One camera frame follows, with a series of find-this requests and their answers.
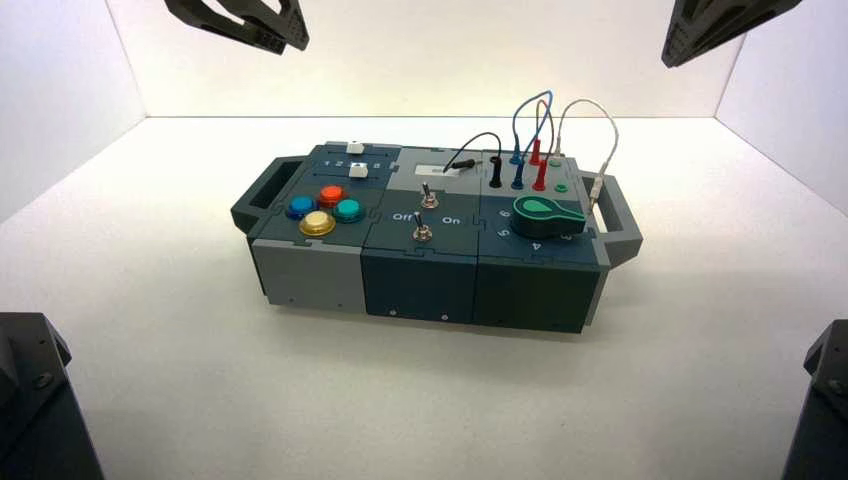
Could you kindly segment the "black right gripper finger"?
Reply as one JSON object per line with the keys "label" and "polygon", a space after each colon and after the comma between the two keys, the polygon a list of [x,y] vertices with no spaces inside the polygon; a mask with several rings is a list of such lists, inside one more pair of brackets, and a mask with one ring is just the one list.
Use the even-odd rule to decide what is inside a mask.
{"label": "black right gripper finger", "polygon": [[801,0],[677,0],[661,60],[667,68],[682,66],[800,3]]}

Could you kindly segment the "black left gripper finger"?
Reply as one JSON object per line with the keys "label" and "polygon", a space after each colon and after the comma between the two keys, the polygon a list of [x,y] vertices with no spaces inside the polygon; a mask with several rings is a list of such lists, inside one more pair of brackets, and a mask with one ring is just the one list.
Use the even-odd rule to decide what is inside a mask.
{"label": "black left gripper finger", "polygon": [[247,20],[233,21],[203,1],[165,0],[165,5],[173,16],[191,27],[277,55],[285,49],[285,40],[271,30]]}
{"label": "black left gripper finger", "polygon": [[257,19],[288,45],[304,51],[310,36],[298,0],[260,1]]}

